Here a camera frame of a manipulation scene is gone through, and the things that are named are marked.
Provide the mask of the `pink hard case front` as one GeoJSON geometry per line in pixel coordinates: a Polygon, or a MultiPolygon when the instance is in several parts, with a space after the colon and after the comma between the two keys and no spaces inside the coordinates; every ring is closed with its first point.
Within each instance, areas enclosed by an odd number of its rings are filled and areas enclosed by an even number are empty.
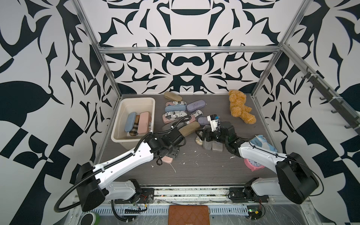
{"type": "Polygon", "coordinates": [[[137,132],[139,135],[144,135],[148,133],[149,123],[150,123],[150,113],[142,112],[139,117],[138,129],[137,132]]]}

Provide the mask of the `pink hard case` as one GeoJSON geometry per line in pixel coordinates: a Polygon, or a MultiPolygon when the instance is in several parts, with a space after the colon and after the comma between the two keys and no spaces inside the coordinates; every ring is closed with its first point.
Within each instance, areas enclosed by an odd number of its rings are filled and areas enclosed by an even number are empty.
{"type": "Polygon", "coordinates": [[[173,162],[173,158],[168,157],[168,156],[164,156],[164,157],[162,157],[162,162],[167,163],[167,164],[171,164],[173,162]]]}
{"type": "Polygon", "coordinates": [[[138,129],[137,132],[139,135],[144,135],[148,133],[149,123],[150,123],[150,113],[142,112],[139,117],[138,129]]]}

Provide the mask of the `plaid fabric glasses case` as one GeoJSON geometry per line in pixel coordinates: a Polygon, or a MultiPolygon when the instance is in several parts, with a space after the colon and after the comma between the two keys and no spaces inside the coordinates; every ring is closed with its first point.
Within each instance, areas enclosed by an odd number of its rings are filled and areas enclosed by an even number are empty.
{"type": "Polygon", "coordinates": [[[140,119],[140,116],[137,115],[136,118],[135,118],[135,121],[134,121],[134,125],[133,125],[133,128],[130,130],[129,132],[129,135],[131,137],[135,137],[138,135],[138,126],[139,126],[139,119],[140,119]]]}

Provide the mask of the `cream plastic storage box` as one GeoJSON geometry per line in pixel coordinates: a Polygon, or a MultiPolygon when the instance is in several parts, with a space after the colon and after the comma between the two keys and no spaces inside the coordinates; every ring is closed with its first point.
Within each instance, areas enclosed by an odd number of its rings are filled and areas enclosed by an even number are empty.
{"type": "Polygon", "coordinates": [[[135,148],[138,141],[154,129],[155,99],[126,98],[120,102],[112,129],[111,140],[126,150],[135,148]]]}

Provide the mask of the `blue fabric case front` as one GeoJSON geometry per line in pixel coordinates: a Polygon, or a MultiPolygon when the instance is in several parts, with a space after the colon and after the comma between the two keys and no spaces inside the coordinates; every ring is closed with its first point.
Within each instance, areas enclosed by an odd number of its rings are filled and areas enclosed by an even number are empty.
{"type": "Polygon", "coordinates": [[[124,127],[125,132],[130,132],[130,130],[133,128],[136,116],[137,116],[136,112],[131,112],[128,115],[126,123],[125,123],[125,127],[124,127]]]}

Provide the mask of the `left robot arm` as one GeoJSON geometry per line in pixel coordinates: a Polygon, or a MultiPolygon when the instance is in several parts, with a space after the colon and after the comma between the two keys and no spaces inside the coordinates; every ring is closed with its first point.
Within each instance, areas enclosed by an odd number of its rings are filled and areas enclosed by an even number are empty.
{"type": "Polygon", "coordinates": [[[115,188],[112,182],[144,163],[162,159],[184,141],[185,137],[177,128],[167,134],[150,132],[141,138],[134,149],[118,157],[97,165],[82,165],[76,177],[76,191],[82,211],[91,211],[106,200],[137,200],[141,189],[136,180],[126,181],[121,188],[115,188]]]}

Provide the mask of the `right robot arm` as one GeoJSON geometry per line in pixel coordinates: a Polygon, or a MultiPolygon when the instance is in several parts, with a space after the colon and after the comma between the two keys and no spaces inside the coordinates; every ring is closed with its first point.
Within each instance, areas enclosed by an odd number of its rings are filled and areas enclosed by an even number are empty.
{"type": "Polygon", "coordinates": [[[216,128],[206,125],[199,137],[203,143],[219,142],[231,154],[259,163],[276,174],[274,178],[257,178],[250,184],[257,196],[285,196],[291,202],[301,204],[322,183],[299,154],[287,155],[259,147],[237,136],[229,122],[221,122],[216,128]]]}

